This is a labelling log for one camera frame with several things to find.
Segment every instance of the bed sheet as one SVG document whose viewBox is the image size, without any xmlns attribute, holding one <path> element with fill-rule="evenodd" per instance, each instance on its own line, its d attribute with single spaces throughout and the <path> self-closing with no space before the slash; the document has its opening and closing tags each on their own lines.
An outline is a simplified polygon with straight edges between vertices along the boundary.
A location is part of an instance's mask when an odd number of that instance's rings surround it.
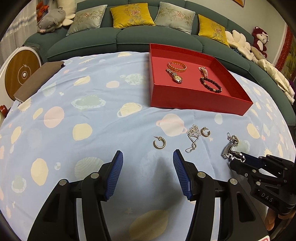
<svg viewBox="0 0 296 241">
<path fill-rule="evenodd" d="M 241 140 L 237 151 L 295 159 L 290 132 L 270 95 L 236 74 L 254 103 L 244 116 L 150 107 L 148 53 L 75 57 L 65 65 L 26 102 L 15 101 L 0 129 L 0 209 L 21 240 L 59 180 L 82 180 L 117 150 L 123 168 L 114 195 L 102 203 L 113 241 L 185 240 L 194 202 L 182 194 L 175 149 L 199 171 L 224 181 L 234 175 L 221 157 L 227 132 Z M 186 153 L 186 131 L 193 124 L 211 135 Z M 153 136 L 164 137 L 166 147 L 155 149 Z M 218 202 L 216 207 L 212 240 L 218 235 Z"/>
</svg>

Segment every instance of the brown notebook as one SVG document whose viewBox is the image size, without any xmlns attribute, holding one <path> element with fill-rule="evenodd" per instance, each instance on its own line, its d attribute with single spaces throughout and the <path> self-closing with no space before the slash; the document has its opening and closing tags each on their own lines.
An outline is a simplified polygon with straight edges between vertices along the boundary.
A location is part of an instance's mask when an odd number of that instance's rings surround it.
<svg viewBox="0 0 296 241">
<path fill-rule="evenodd" d="M 14 97 L 20 102 L 25 102 L 64 66 L 63 61 L 46 62 L 15 92 Z"/>
</svg>

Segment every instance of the sofa cushion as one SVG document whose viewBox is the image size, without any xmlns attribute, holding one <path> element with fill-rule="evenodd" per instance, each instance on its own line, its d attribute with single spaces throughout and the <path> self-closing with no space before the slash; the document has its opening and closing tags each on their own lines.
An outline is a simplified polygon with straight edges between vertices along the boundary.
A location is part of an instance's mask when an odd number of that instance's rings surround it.
<svg viewBox="0 0 296 241">
<path fill-rule="evenodd" d="M 28 37 L 24 45 L 30 47 L 36 47 L 39 49 L 40 57 L 43 62 L 48 62 L 46 53 L 47 51 L 58 41 L 66 37 L 68 28 L 61 27 L 56 29 L 52 33 L 40 34 L 35 33 Z"/>
<path fill-rule="evenodd" d="M 196 38 L 172 28 L 134 26 L 125 28 L 117 35 L 118 51 L 148 52 L 150 43 L 202 51 L 202 44 Z"/>
<path fill-rule="evenodd" d="M 47 52 L 49 61 L 60 61 L 75 56 L 86 56 L 117 51 L 116 36 L 121 29 L 95 28 L 71 34 L 56 44 Z"/>
<path fill-rule="evenodd" d="M 167 2 L 160 2 L 155 24 L 191 34 L 194 16 L 194 11 Z"/>
<path fill-rule="evenodd" d="M 107 4 L 108 7 L 128 4 L 128 0 L 87 0 L 77 3 L 76 11 Z"/>
<path fill-rule="evenodd" d="M 229 47 L 225 27 L 200 14 L 198 15 L 198 20 L 200 22 L 199 36 L 213 39 Z"/>
<path fill-rule="evenodd" d="M 222 16 L 219 13 L 216 13 L 215 11 L 213 11 L 207 7 L 204 7 L 202 5 L 199 5 L 199 4 L 196 4 L 193 2 L 186 1 L 185 8 L 187 8 L 191 11 L 194 11 L 196 15 L 200 14 L 202 16 L 205 16 L 205 17 L 215 21 L 216 23 L 222 25 L 225 28 L 227 27 L 228 18 Z"/>
<path fill-rule="evenodd" d="M 155 26 L 147 3 L 134 3 L 110 8 L 113 16 L 114 28 L 127 28 L 132 26 Z"/>
<path fill-rule="evenodd" d="M 67 36 L 84 30 L 99 28 L 104 16 L 107 5 L 81 10 L 76 13 L 73 23 L 71 24 Z"/>
<path fill-rule="evenodd" d="M 159 7 L 159 3 L 162 0 L 129 0 L 128 3 L 148 3 L 149 6 Z M 177 5 L 179 7 L 185 7 L 184 0 L 166 0 L 165 2 Z"/>
<path fill-rule="evenodd" d="M 293 108 L 284 94 L 284 92 L 277 86 L 273 79 L 258 65 L 250 61 L 249 73 L 258 81 L 259 85 L 267 91 L 272 97 L 281 114 L 283 115 L 287 125 L 296 125 L 296 116 Z"/>
<path fill-rule="evenodd" d="M 101 22 L 101 28 L 113 27 L 113 17 L 110 11 L 110 8 L 113 8 L 113 7 L 116 7 L 116 6 L 107 6 Z M 148 6 L 148 10 L 153 21 L 157 16 L 158 9 L 159 7 Z"/>
<path fill-rule="evenodd" d="M 228 70 L 245 76 L 250 68 L 248 60 L 241 57 L 233 49 L 221 44 L 215 40 L 192 35 L 197 38 L 203 45 L 202 52 L 217 58 Z"/>
<path fill-rule="evenodd" d="M 246 37 L 246 40 L 247 40 L 247 42 L 249 42 L 249 44 L 253 45 L 254 37 L 252 36 L 252 34 L 250 34 L 248 31 L 246 31 L 244 28 L 242 28 L 241 26 L 239 26 L 235 22 L 228 20 L 227 29 L 229 32 L 232 32 L 235 29 L 240 34 L 243 34 Z"/>
</svg>

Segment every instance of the yellow pillow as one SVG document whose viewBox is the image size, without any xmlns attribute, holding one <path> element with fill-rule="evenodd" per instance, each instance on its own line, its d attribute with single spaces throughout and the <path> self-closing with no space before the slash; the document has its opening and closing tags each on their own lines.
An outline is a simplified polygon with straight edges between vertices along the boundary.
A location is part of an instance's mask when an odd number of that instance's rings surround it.
<svg viewBox="0 0 296 241">
<path fill-rule="evenodd" d="M 130 26 L 155 26 L 149 10 L 148 3 L 135 3 L 113 7 L 110 9 L 113 16 L 114 28 L 127 28 Z"/>
<path fill-rule="evenodd" d="M 229 47 L 225 34 L 225 27 L 202 15 L 198 15 L 198 19 L 200 21 L 199 36 L 216 40 Z"/>
</svg>

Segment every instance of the red box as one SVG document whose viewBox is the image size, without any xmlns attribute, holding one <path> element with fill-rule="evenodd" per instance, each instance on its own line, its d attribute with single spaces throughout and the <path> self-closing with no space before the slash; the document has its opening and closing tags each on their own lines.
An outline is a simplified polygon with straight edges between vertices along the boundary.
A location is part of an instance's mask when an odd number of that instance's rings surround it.
<svg viewBox="0 0 296 241">
<path fill-rule="evenodd" d="M 177 73 L 183 79 L 181 84 L 173 81 L 165 71 L 170 61 L 180 61 L 187 66 L 185 72 Z M 208 78 L 222 87 L 221 93 L 214 93 L 202 85 L 200 78 L 203 75 L 198 69 L 201 66 L 207 68 Z M 237 80 L 212 56 L 174 46 L 150 44 L 149 68 L 151 107 L 244 115 L 253 104 Z"/>
</svg>

